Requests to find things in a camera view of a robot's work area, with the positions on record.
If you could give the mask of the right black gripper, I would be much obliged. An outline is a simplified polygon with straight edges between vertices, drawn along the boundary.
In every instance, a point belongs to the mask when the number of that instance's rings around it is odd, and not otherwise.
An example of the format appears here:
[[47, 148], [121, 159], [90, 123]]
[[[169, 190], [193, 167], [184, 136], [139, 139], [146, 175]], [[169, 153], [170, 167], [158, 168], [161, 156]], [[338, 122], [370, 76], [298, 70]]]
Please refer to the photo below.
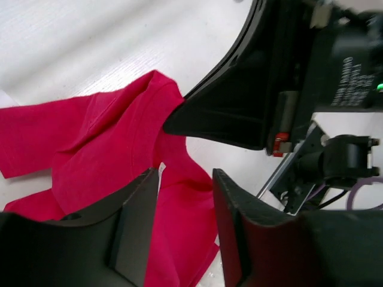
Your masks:
[[266, 152], [275, 157], [306, 138], [316, 112], [382, 111], [382, 11], [324, 1], [300, 10], [294, 69], [272, 105]]

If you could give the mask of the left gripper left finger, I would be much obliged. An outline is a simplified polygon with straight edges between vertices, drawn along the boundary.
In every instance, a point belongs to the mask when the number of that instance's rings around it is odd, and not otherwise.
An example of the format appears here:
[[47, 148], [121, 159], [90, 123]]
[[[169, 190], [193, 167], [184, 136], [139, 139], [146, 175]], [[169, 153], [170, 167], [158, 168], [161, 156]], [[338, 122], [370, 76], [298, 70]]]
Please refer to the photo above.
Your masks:
[[60, 221], [1, 213], [1, 285], [142, 286], [158, 184], [148, 169]]

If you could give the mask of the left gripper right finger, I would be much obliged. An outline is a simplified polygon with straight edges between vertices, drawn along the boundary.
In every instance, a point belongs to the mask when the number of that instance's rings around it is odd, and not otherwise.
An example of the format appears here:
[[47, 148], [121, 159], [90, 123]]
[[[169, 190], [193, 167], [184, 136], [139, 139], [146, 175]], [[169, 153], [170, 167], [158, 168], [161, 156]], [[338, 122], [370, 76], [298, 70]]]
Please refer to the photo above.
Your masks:
[[381, 286], [382, 212], [269, 206], [214, 169], [226, 286]]

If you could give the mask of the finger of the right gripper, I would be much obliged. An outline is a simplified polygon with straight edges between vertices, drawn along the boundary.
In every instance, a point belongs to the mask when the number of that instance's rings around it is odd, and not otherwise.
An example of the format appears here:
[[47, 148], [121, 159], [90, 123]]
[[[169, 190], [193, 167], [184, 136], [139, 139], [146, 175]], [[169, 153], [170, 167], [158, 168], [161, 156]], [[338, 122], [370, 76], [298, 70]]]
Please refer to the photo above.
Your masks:
[[254, 1], [230, 50], [184, 98], [164, 131], [265, 148], [278, 94], [293, 83], [300, 1]]

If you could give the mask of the red t-shirt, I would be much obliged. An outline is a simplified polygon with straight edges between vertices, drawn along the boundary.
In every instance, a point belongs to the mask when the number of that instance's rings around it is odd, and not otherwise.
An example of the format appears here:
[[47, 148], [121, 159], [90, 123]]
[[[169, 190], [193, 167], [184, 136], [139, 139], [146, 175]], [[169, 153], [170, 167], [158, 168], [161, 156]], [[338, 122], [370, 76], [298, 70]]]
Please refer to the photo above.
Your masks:
[[214, 260], [217, 225], [209, 175], [163, 123], [183, 102], [151, 71], [120, 90], [1, 109], [4, 178], [51, 170], [50, 189], [5, 211], [61, 219], [162, 168], [145, 286], [196, 286]]

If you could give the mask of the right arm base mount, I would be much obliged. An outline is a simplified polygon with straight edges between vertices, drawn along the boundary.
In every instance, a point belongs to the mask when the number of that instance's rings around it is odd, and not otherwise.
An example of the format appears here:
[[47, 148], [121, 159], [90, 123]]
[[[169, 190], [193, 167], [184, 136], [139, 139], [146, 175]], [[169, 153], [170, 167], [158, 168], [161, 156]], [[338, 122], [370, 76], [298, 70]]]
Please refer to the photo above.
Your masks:
[[370, 136], [328, 137], [312, 122], [306, 138], [288, 153], [259, 191], [272, 194], [283, 211], [295, 215], [302, 206], [330, 188], [349, 191], [364, 179], [377, 178], [373, 148], [381, 141]]

